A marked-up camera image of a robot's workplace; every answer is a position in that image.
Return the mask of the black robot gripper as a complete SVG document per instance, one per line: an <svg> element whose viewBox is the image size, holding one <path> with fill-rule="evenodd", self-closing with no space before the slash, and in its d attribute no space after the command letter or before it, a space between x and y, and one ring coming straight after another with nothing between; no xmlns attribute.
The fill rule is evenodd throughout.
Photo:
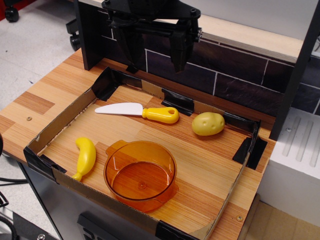
<svg viewBox="0 0 320 240"><path fill-rule="evenodd" d="M155 20L178 20L169 37L170 57L176 73L182 72L191 58L194 43L202 36L198 19L201 11L180 0L105 0L113 36L132 64L143 54L143 36L136 31L139 23L153 24Z"/></svg>

